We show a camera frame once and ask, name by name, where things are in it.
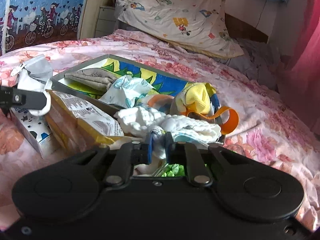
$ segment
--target pink floral bedsheet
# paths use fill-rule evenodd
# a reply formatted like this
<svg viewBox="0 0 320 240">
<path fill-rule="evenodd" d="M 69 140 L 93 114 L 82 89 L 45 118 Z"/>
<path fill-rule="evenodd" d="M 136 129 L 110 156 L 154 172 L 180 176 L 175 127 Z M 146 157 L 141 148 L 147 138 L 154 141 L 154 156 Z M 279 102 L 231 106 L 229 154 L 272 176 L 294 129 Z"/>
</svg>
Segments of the pink floral bedsheet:
<svg viewBox="0 0 320 240">
<path fill-rule="evenodd" d="M 225 147 L 248 158 L 270 165 L 296 177 L 304 187 L 305 199 L 297 219 L 310 230 L 320 223 L 319 142 L 313 133 L 281 102 L 278 94 L 249 81 L 241 73 L 213 59 L 173 48 L 141 32 L 117 30 L 103 38 L 60 41 L 22 48 L 0 57 L 2 85 L 12 86 L 13 67 L 39 54 L 51 62 L 55 73 L 85 60 L 114 54 L 169 72 L 193 82 L 209 82 L 217 88 L 221 105 L 234 108 L 240 117 L 237 129 L 229 134 Z M 11 188 L 23 174 L 59 159 L 42 160 L 16 128 L 0 118 L 0 227 L 17 217 Z M 8 137 L 13 146 L 9 146 Z"/>
</svg>

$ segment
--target bed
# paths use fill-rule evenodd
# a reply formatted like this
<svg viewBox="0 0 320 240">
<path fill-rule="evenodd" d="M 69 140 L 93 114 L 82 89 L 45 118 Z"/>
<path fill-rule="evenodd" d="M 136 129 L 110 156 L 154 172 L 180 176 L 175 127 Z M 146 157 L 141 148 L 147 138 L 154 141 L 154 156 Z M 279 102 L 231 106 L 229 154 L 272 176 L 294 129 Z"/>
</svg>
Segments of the bed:
<svg viewBox="0 0 320 240">
<path fill-rule="evenodd" d="M 268 36 L 225 14 L 225 0 L 116 0 L 116 28 L 140 30 L 202 53 L 276 90 L 280 62 Z"/>
<path fill-rule="evenodd" d="M 320 145 L 274 91 L 205 55 L 173 48 L 139 31 L 125 30 L 103 38 L 59 41 L 7 53 L 0 57 L 2 85 L 14 85 L 12 68 L 39 54 L 45 55 L 55 74 L 85 60 L 113 54 L 193 82 L 211 83 L 217 88 L 220 104 L 234 108 L 240 117 L 237 129 L 227 135 L 225 147 L 296 177 L 305 190 L 297 219 L 310 230 L 319 227 Z M 11 200 L 14 182 L 67 154 L 57 151 L 41 159 L 4 115 L 0 115 L 0 145 L 0 228 L 5 229 L 19 217 Z"/>
</svg>

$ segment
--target white fluffy cloth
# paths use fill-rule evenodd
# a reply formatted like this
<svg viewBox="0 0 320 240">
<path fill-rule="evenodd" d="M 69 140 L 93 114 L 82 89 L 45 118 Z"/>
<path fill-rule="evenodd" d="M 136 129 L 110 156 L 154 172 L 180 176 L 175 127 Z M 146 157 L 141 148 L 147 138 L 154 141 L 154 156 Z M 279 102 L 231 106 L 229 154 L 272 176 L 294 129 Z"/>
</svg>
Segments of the white fluffy cloth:
<svg viewBox="0 0 320 240">
<path fill-rule="evenodd" d="M 161 127 L 166 132 L 171 132 L 173 139 L 178 136 L 191 138 L 201 143 L 215 142 L 221 136 L 221 128 L 214 123 L 195 120 L 183 115 L 166 115 L 154 108 L 141 106 L 122 109 L 115 114 L 124 133 L 146 138 L 150 132 Z M 165 154 L 157 155 L 164 159 Z"/>
</svg>

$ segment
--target tissue box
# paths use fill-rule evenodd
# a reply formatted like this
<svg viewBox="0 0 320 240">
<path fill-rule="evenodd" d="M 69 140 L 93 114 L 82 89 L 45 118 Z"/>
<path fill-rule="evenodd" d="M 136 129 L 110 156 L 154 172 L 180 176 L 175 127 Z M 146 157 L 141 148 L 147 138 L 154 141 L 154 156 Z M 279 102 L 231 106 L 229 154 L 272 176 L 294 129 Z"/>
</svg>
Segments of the tissue box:
<svg viewBox="0 0 320 240">
<path fill-rule="evenodd" d="M 33 116 L 27 109 L 15 107 L 10 113 L 13 123 L 43 159 L 60 147 L 44 116 Z"/>
</svg>

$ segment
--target gray fabric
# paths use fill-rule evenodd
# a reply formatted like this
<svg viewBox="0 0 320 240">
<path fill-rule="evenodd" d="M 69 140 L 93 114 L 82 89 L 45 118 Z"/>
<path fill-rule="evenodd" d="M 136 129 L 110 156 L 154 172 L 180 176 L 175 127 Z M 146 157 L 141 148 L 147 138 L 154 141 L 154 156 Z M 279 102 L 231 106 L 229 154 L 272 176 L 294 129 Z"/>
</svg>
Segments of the gray fabric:
<svg viewBox="0 0 320 240">
<path fill-rule="evenodd" d="M 133 27 L 127 23 L 124 23 L 122 21 L 117 20 L 116 21 L 116 28 L 115 29 L 121 29 L 121 30 L 125 30 L 125 31 L 139 31 L 139 32 L 143 32 L 142 30 L 137 29 L 136 27 Z"/>
<path fill-rule="evenodd" d="M 244 74 L 249 80 L 257 80 L 271 90 L 276 89 L 276 78 L 269 71 L 269 67 L 280 61 L 272 48 L 263 42 L 237 39 L 244 55 L 229 59 L 213 58 L 218 63 L 225 64 Z"/>
<path fill-rule="evenodd" d="M 113 82 L 117 80 L 114 74 L 101 68 L 78 70 L 67 73 L 64 76 L 103 92 L 106 92 Z"/>
</svg>

